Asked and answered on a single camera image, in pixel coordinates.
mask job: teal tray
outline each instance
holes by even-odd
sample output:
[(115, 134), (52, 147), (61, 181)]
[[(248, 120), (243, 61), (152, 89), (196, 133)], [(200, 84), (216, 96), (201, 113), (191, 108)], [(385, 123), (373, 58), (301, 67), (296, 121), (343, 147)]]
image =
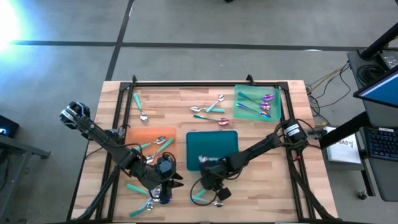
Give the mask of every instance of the teal tray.
[(199, 156), (222, 158), (239, 151), (236, 131), (189, 132), (187, 137), (187, 169), (200, 170)]
[[(241, 103), (249, 108), (252, 108), (256, 111), (262, 111), (260, 106), (255, 102), (250, 100), (238, 100), (242, 97), (238, 95), (239, 92), (244, 93), (246, 96), (254, 99), (258, 103), (262, 103), (262, 96), (267, 94), (272, 94), (275, 98), (272, 101), (268, 101), (271, 104), (272, 108), (265, 112), (271, 115), (270, 118), (264, 118), (259, 116), (258, 114), (245, 110), (243, 108), (237, 107), (237, 103)], [(259, 87), (259, 86), (249, 86), (249, 85), (236, 85), (235, 86), (235, 93), (234, 93), (234, 118), (237, 119), (249, 119), (255, 121), (268, 121), (268, 122), (275, 122), (279, 121), (280, 117), (282, 116), (282, 112), (280, 110), (280, 91), (273, 87)]]

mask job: gray floor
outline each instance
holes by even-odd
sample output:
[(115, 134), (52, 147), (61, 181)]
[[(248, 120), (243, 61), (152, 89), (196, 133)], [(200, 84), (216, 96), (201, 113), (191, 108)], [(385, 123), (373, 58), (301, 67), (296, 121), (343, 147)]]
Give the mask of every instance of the gray floor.
[[(116, 41), (127, 0), (21, 1), (21, 40)], [(125, 42), (232, 43), (364, 47), (398, 19), (393, 0), (137, 0)], [(12, 207), (29, 223), (66, 219), (87, 145), (58, 115), (72, 100), (95, 114), (113, 47), (12, 46), (0, 51), (0, 114), (21, 124), (17, 138), (52, 151), (32, 160)], [(306, 83), (346, 62), (346, 52), (122, 48), (113, 80), (303, 79)], [(343, 78), (353, 90), (348, 70)], [(321, 105), (346, 91), (330, 84)], [(351, 95), (322, 114), (339, 125), (363, 111)], [(397, 223), (398, 203), (356, 199), (364, 189), (358, 171), (328, 171), (340, 218)]]

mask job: keyboard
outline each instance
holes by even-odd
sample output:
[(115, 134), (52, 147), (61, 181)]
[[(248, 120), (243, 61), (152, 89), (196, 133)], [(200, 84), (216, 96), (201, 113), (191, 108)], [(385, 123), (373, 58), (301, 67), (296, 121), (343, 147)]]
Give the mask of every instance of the keyboard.
[(398, 161), (398, 131), (365, 128), (370, 157)]

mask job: wooden tabletop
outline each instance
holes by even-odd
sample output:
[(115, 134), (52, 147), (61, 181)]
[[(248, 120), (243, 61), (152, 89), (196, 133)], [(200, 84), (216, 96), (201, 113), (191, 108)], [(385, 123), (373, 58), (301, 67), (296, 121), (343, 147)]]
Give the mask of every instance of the wooden tabletop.
[[(302, 80), (287, 82), (289, 83), (295, 117), (314, 125), (304, 82)], [(103, 129), (110, 129), (112, 126), (119, 84), (120, 82), (104, 82), (95, 116), (95, 122)], [(137, 210), (147, 200), (147, 197), (128, 190), (126, 184), (142, 185), (135, 178), (129, 178), (122, 173), (114, 210), (114, 222), (297, 221), (285, 149), (282, 147), (273, 149), (251, 161), (243, 169), (240, 178), (237, 180), (224, 181), (225, 186), (232, 192), (232, 196), (224, 201), (223, 208), (215, 208), (212, 205), (199, 207), (189, 201), (190, 188), (194, 181), (200, 178), (200, 174), (187, 170), (185, 135), (188, 132), (233, 129), (238, 132), (239, 150), (243, 151), (273, 132), (278, 122), (265, 123), (233, 119), (233, 87), (135, 87), (134, 93), (139, 95), (142, 107), (149, 115), (149, 120), (147, 123), (143, 123), (139, 119), (139, 110), (133, 102), (129, 116), (131, 127), (175, 127), (177, 129), (177, 148), (174, 153), (177, 158), (177, 172), (183, 176), (181, 182), (184, 186), (173, 189), (173, 199), (169, 204), (157, 205), (152, 211), (145, 211), (134, 218), (130, 218), (129, 213)], [(223, 115), (213, 115), (213, 117), (230, 119), (231, 123), (227, 127), (220, 127), (216, 123), (192, 118), (193, 113), (189, 106), (210, 106), (219, 94), (224, 94), (225, 100), (220, 102), (218, 106), (226, 111)], [(126, 97), (124, 97), (123, 102), (119, 124), (122, 123)], [(282, 102), (286, 107), (283, 94)], [(318, 142), (314, 141), (311, 144), (318, 145)], [(97, 143), (90, 142), (87, 153), (97, 148), (99, 148)], [(328, 212), (337, 217), (322, 152), (317, 148), (308, 147), (303, 154), (311, 191)], [(98, 193), (105, 158), (106, 151), (102, 150), (91, 155), (85, 161), (72, 218), (81, 215)], [(302, 191), (300, 191), (300, 199), (304, 214), (307, 214), (307, 206)], [(108, 210), (107, 200), (104, 210)]]

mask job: orange plate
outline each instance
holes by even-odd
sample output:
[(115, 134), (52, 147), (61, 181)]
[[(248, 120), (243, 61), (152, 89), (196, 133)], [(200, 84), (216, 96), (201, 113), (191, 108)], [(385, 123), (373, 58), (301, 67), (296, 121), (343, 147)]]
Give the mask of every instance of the orange plate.
[[(154, 142), (158, 137), (160, 136), (166, 136), (166, 143), (171, 137), (174, 138), (174, 141), (167, 146), (165, 149), (163, 149), (162, 152), (160, 152), (158, 155), (155, 156), (155, 162), (159, 156), (162, 156), (163, 152), (171, 152), (172, 154), (177, 157), (175, 151), (176, 151), (176, 135), (177, 135), (177, 130), (175, 128), (131, 128), (127, 130), (127, 135), (126, 135), (126, 144), (130, 143), (139, 143), (139, 144), (145, 144), (148, 142)], [(152, 143), (150, 146), (145, 147), (142, 149), (142, 153), (145, 156), (152, 155), (158, 150), (160, 147), (162, 147), (163, 144), (156, 144)]]

